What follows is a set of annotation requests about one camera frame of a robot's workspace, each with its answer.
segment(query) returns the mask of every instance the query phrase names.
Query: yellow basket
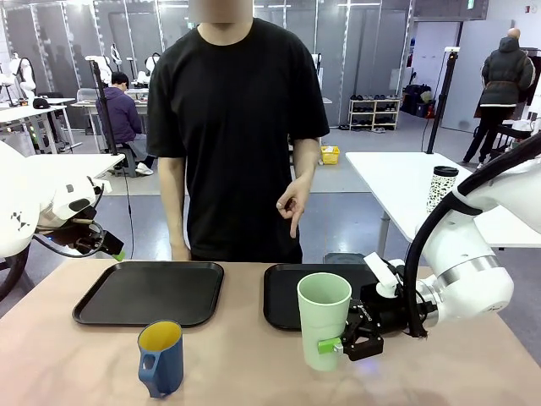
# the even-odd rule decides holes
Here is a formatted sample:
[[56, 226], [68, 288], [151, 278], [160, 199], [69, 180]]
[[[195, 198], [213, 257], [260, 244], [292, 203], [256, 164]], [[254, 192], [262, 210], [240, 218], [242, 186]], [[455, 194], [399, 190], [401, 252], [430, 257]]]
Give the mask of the yellow basket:
[[323, 163], [325, 165], [336, 165], [338, 163], [339, 156], [340, 156], [340, 149], [337, 146], [322, 146], [321, 147], [321, 159], [323, 160]]

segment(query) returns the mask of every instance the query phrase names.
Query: man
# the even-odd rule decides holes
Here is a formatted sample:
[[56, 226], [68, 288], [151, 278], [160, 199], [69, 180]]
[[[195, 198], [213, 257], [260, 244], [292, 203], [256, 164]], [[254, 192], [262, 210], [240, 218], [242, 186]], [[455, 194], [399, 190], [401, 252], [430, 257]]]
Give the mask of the man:
[[329, 133], [313, 59], [294, 34], [253, 19], [251, 0], [198, 4], [209, 22], [167, 49], [150, 81], [172, 258], [301, 263], [298, 223]]
[[[135, 171], [141, 175], [151, 175], [154, 172], [150, 169], [154, 163], [153, 156], [147, 156], [146, 135], [141, 134], [141, 120], [137, 114], [135, 101], [124, 92], [128, 89], [129, 79], [123, 72], [113, 72], [111, 86], [104, 89], [107, 99], [107, 111], [111, 119], [112, 137], [117, 144], [128, 144], [136, 158], [141, 160]], [[104, 131], [107, 131], [105, 116], [101, 109], [99, 100], [96, 100], [96, 107]]]
[[500, 48], [492, 52], [484, 62], [484, 90], [479, 102], [481, 123], [462, 163], [471, 161], [486, 135], [478, 168], [483, 166], [492, 151], [498, 126], [515, 111], [520, 91], [527, 90], [535, 80], [533, 63], [518, 44], [520, 36], [519, 29], [509, 30], [507, 37], [501, 39]]

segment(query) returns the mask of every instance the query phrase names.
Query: purple jacket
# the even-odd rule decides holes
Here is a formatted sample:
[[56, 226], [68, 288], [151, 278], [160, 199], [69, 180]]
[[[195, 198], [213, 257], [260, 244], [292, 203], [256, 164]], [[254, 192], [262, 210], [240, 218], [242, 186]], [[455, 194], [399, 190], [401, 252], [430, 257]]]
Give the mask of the purple jacket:
[[[105, 97], [111, 119], [113, 138], [118, 144], [133, 141], [136, 134], [143, 132], [134, 99], [124, 95], [124, 92], [117, 87], [105, 88]], [[96, 108], [100, 114], [103, 131], [107, 131], [99, 100], [96, 100]]]

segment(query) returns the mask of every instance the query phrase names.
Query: light green cup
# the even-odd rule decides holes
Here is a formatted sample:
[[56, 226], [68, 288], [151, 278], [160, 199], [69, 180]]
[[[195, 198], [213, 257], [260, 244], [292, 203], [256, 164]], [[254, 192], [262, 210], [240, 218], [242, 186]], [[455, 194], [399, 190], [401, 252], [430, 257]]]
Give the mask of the light green cup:
[[340, 337], [346, 326], [352, 287], [332, 273], [313, 273], [297, 285], [304, 361], [315, 370], [334, 370], [340, 353], [320, 354], [318, 343]]

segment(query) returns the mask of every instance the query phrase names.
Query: person in black jacket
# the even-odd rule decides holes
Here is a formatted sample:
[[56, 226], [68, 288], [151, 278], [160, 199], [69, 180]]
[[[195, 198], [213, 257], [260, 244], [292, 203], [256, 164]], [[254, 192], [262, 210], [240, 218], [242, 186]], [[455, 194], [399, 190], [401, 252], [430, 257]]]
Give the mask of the person in black jacket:
[[486, 136], [478, 168], [483, 166], [486, 156], [492, 151], [498, 126], [514, 113], [520, 91], [528, 89], [535, 80], [533, 63], [518, 44], [520, 36], [519, 29], [510, 29], [501, 39], [500, 47], [484, 62], [484, 90], [479, 101], [481, 123], [462, 163], [471, 161]]

